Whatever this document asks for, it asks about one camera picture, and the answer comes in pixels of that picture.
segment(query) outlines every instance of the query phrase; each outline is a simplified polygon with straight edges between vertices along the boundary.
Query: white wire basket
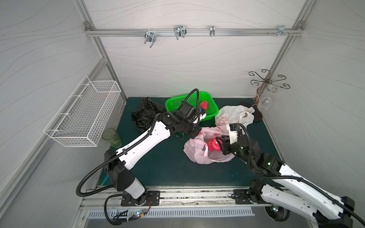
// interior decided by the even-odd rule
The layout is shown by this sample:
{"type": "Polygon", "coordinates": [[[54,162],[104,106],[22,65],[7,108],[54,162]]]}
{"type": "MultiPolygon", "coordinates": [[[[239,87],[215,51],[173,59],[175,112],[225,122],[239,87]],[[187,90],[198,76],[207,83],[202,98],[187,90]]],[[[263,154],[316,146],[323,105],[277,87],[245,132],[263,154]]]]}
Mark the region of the white wire basket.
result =
{"type": "Polygon", "coordinates": [[[120,92],[116,81],[85,76],[43,132],[65,147],[96,147],[120,92]],[[74,95],[77,89],[81,92],[74,95]]]}

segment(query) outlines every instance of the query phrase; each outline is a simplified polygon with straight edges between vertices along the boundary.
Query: dark green mat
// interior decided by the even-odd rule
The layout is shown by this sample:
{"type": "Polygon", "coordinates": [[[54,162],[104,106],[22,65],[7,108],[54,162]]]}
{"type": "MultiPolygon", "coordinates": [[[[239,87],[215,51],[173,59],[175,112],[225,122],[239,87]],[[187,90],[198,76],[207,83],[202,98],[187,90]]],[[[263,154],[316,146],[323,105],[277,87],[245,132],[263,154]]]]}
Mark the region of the dark green mat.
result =
{"type": "MultiPolygon", "coordinates": [[[[118,127],[123,146],[141,134],[131,121],[131,112],[136,111],[142,99],[142,97],[130,97],[127,101],[118,127]]],[[[167,99],[151,98],[152,101],[161,105],[165,105],[167,99]]],[[[248,98],[215,98],[214,100],[219,108],[226,105],[237,105],[242,101],[253,104],[253,100],[248,98]]],[[[214,118],[201,122],[200,126],[215,127],[214,118]]],[[[259,142],[262,152],[273,154],[279,158],[263,121],[248,125],[247,130],[250,136],[259,142]]],[[[254,179],[258,179],[238,158],[233,158],[229,162],[214,162],[208,165],[192,162],[183,152],[187,140],[187,137],[181,140],[171,136],[160,142],[137,162],[131,172],[145,186],[250,186],[254,179]]],[[[105,176],[106,173],[103,171],[99,185],[105,176]]],[[[272,186],[279,186],[272,181],[267,183],[272,186]]],[[[104,185],[110,184],[111,181],[108,179],[104,185]]]]}

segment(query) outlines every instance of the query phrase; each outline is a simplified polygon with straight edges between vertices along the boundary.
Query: black plastic bag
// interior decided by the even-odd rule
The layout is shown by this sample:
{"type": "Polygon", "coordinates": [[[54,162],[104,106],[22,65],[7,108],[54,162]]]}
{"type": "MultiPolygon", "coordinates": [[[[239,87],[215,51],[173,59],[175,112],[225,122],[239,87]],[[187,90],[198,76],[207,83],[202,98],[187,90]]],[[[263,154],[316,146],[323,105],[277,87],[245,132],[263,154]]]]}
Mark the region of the black plastic bag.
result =
{"type": "Polygon", "coordinates": [[[137,112],[132,112],[132,122],[137,129],[145,132],[152,126],[153,118],[157,113],[166,112],[166,108],[157,102],[151,101],[149,97],[144,97],[138,105],[137,112]]]}

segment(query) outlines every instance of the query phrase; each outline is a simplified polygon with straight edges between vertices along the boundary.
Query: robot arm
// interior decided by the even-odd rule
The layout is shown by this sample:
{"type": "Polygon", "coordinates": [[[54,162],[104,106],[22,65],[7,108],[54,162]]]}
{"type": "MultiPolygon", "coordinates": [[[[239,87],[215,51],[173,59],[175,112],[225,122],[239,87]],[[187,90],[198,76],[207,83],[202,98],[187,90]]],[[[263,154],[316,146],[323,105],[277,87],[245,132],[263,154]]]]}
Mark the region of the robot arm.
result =
{"type": "MultiPolygon", "coordinates": [[[[76,194],[80,197],[90,196],[111,187],[117,191],[129,193],[136,205],[142,205],[147,198],[147,189],[137,180],[129,171],[150,149],[159,142],[167,139],[175,132],[182,132],[194,139],[200,132],[198,126],[200,119],[206,116],[205,110],[193,107],[186,100],[193,92],[197,92],[199,100],[199,91],[193,90],[181,103],[179,109],[172,112],[158,114],[152,127],[136,138],[133,142],[120,148],[117,152],[108,150],[105,152],[105,162],[89,172],[78,184],[76,194]],[[97,190],[82,193],[81,187],[86,180],[91,177],[97,170],[105,168],[113,185],[105,186],[97,190]]],[[[265,179],[273,181],[291,189],[298,196],[294,196],[261,181],[254,181],[247,192],[247,199],[252,202],[266,202],[283,208],[292,210],[319,227],[352,227],[354,216],[363,225],[365,222],[355,213],[353,213],[355,203],[349,197],[338,197],[325,190],[317,187],[293,171],[283,161],[275,158],[271,154],[262,153],[257,141],[251,139],[246,128],[241,124],[227,125],[229,130],[228,136],[222,136],[217,140],[224,155],[234,154],[240,160],[248,165],[248,168],[254,174],[265,179]]],[[[113,225],[120,225],[116,220],[113,222],[107,217],[105,202],[105,216],[113,225]]]]}
{"type": "Polygon", "coordinates": [[[351,198],[339,197],[317,187],[283,161],[271,154],[262,153],[257,141],[250,138],[247,130],[241,125],[242,129],[244,128],[244,132],[242,132],[239,125],[230,124],[229,138],[232,138],[231,134],[237,134],[237,140],[231,143],[226,137],[220,145],[222,152],[224,154],[233,153],[247,163],[254,174],[261,178],[271,179],[298,195],[294,196],[261,181],[254,181],[247,192],[249,200],[272,203],[292,210],[314,224],[318,224],[319,227],[352,227],[353,221],[350,216],[353,214],[351,212],[354,210],[355,203],[351,198]]]}
{"type": "Polygon", "coordinates": [[[154,146],[167,139],[175,132],[182,132],[195,138],[201,130],[197,125],[198,118],[206,116],[205,110],[197,111],[192,105],[183,102],[173,112],[165,112],[158,116],[153,129],[149,129],[133,142],[118,149],[116,153],[111,149],[105,152],[105,160],[115,156],[119,159],[105,165],[105,171],[117,191],[125,191],[134,199],[136,205],[142,205],[147,197],[147,189],[129,171],[154,146]]]}

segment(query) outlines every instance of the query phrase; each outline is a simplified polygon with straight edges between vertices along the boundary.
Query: white plastic bag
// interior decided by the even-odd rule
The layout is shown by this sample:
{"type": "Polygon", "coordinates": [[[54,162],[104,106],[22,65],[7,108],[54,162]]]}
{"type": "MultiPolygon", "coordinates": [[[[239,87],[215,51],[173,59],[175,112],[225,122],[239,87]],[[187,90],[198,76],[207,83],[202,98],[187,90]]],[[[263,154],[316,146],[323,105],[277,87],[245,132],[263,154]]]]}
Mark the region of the white plastic bag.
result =
{"type": "Polygon", "coordinates": [[[221,151],[208,151],[207,141],[215,137],[228,135],[226,126],[202,127],[195,139],[189,139],[184,145],[184,152],[190,160],[198,164],[213,162],[228,162],[234,158],[233,154],[223,155],[221,151]]]}
{"type": "Polygon", "coordinates": [[[253,114],[255,109],[253,107],[247,108],[243,105],[238,106],[224,106],[215,116],[215,125],[223,126],[232,123],[241,123],[245,127],[253,122],[253,114]]]}

